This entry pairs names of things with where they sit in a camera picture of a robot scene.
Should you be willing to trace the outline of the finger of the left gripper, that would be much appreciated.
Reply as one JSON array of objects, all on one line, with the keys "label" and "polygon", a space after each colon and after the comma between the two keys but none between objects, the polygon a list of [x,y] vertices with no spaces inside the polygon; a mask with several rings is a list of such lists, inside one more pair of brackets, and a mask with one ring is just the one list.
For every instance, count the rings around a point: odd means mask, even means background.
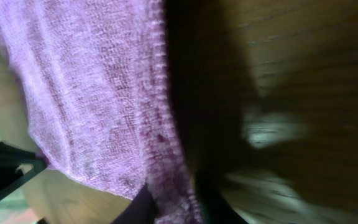
[{"label": "finger of the left gripper", "polygon": [[0,142],[0,201],[41,173],[45,161],[34,152]]}]

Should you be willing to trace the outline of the purple microfiber cloth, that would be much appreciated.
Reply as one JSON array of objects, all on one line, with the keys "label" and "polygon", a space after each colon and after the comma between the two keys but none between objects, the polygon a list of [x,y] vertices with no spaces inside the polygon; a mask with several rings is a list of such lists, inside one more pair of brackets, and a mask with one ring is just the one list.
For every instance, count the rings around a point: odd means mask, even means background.
[{"label": "purple microfiber cloth", "polygon": [[133,199],[158,223],[201,223],[168,93],[163,1],[0,1],[0,51],[29,135],[72,180]]}]

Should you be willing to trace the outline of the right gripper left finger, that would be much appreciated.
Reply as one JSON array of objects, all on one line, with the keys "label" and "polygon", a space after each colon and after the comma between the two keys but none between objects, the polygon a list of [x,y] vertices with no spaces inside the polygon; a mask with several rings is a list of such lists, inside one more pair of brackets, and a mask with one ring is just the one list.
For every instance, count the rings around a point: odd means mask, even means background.
[{"label": "right gripper left finger", "polygon": [[111,224],[154,224],[158,206],[145,184],[129,206]]}]

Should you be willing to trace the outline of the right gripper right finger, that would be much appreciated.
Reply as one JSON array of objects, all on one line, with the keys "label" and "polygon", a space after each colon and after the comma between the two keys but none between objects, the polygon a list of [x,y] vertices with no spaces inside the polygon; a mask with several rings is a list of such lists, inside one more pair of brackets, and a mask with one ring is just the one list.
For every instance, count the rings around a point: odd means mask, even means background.
[{"label": "right gripper right finger", "polygon": [[210,175],[196,174],[195,187],[205,223],[248,224],[219,193]]}]

